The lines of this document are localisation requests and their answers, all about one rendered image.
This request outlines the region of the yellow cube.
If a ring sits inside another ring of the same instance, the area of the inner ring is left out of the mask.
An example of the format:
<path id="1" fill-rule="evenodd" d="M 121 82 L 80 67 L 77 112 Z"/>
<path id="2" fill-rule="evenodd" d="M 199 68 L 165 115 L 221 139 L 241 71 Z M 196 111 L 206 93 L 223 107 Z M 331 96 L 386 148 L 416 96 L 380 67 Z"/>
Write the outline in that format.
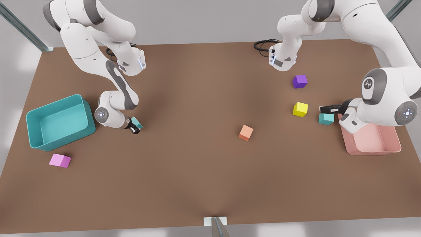
<path id="1" fill-rule="evenodd" d="M 293 108 L 293 115 L 297 117 L 304 117 L 308 112 L 308 104 L 297 102 Z"/>

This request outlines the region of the pink cube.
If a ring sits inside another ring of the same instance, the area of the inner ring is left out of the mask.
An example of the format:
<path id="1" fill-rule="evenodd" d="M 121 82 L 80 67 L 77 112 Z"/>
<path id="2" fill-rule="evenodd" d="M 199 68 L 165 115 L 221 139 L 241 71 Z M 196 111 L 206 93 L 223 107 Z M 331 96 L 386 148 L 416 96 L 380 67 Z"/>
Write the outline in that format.
<path id="1" fill-rule="evenodd" d="M 69 163 L 71 161 L 71 157 L 60 155 L 60 154 L 53 154 L 49 165 L 61 167 L 61 168 L 68 168 Z"/>

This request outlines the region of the orange cube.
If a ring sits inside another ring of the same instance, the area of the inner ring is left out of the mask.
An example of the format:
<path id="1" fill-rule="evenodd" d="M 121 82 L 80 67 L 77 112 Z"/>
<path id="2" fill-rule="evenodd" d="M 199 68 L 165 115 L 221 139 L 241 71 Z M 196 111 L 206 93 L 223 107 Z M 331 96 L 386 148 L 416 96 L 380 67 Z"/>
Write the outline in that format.
<path id="1" fill-rule="evenodd" d="M 244 141 L 248 141 L 253 131 L 254 131 L 253 128 L 243 125 L 238 137 L 243 139 Z"/>

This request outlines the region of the silver frame post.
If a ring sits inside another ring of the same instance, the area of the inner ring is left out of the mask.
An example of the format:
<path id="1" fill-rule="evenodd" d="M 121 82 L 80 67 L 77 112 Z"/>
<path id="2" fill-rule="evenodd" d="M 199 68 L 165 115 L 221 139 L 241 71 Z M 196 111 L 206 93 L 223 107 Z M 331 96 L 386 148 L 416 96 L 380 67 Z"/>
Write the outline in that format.
<path id="1" fill-rule="evenodd" d="M 211 237 L 230 237 L 226 229 L 227 217 L 204 217 L 204 226 L 211 226 Z"/>
<path id="2" fill-rule="evenodd" d="M 393 21 L 411 2 L 412 0 L 398 0 L 385 16 L 390 22 Z"/>
<path id="3" fill-rule="evenodd" d="M 17 29 L 26 39 L 28 39 L 41 52 L 53 52 L 54 47 L 48 47 L 36 36 L 21 20 L 13 14 L 2 2 L 0 2 L 0 15 Z"/>

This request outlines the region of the purple cube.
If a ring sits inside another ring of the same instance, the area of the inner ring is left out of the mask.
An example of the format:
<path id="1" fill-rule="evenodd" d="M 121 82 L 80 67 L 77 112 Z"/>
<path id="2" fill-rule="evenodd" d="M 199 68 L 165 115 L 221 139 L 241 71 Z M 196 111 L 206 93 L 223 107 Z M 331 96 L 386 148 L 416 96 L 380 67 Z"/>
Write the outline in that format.
<path id="1" fill-rule="evenodd" d="M 307 76 L 305 74 L 296 75 L 293 78 L 293 87 L 295 89 L 304 88 L 307 84 L 308 84 L 308 81 L 307 81 Z"/>

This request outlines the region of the teal plastic bin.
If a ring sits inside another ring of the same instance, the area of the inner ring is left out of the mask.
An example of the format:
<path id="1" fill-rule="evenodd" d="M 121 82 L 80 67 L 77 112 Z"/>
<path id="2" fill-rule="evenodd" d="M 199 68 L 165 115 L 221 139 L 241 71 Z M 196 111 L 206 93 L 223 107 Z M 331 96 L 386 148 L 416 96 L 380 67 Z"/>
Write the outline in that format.
<path id="1" fill-rule="evenodd" d="M 79 94 L 33 109 L 26 114 L 30 147 L 51 151 L 93 134 L 90 104 Z"/>

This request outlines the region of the pink plastic bin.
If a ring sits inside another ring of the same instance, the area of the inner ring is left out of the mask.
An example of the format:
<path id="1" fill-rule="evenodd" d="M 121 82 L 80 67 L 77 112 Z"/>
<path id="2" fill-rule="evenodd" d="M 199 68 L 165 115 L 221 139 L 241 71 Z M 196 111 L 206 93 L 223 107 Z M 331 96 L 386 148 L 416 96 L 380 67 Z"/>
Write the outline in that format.
<path id="1" fill-rule="evenodd" d="M 350 155 L 387 155 L 400 152 L 402 147 L 393 126 L 370 123 L 354 134 L 341 127 L 346 151 Z"/>

